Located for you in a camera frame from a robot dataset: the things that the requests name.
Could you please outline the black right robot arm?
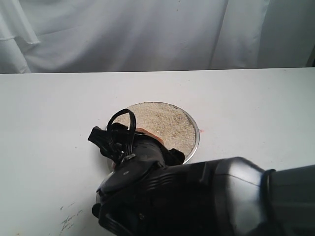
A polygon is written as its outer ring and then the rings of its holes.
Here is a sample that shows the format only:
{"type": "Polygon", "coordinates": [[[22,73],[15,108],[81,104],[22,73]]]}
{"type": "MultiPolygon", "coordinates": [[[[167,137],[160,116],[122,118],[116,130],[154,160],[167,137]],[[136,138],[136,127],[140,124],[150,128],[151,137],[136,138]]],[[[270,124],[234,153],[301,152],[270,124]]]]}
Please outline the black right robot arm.
{"type": "Polygon", "coordinates": [[[184,155],[115,123],[89,141],[116,162],[93,215],[117,236],[312,236],[315,168],[264,170],[242,157],[184,155]]]}

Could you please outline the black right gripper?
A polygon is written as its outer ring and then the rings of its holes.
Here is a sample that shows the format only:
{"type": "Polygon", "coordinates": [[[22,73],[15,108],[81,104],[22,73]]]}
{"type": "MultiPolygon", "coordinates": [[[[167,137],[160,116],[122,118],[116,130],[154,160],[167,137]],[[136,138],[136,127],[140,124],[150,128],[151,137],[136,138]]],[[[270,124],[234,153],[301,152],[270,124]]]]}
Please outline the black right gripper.
{"type": "Polygon", "coordinates": [[[154,161],[161,167],[182,165],[185,155],[175,149],[167,149],[152,134],[143,129],[135,130],[133,143],[129,142],[131,131],[121,123],[114,123],[110,129],[96,126],[88,141],[96,145],[100,153],[112,160],[114,169],[132,162],[154,161]]]}

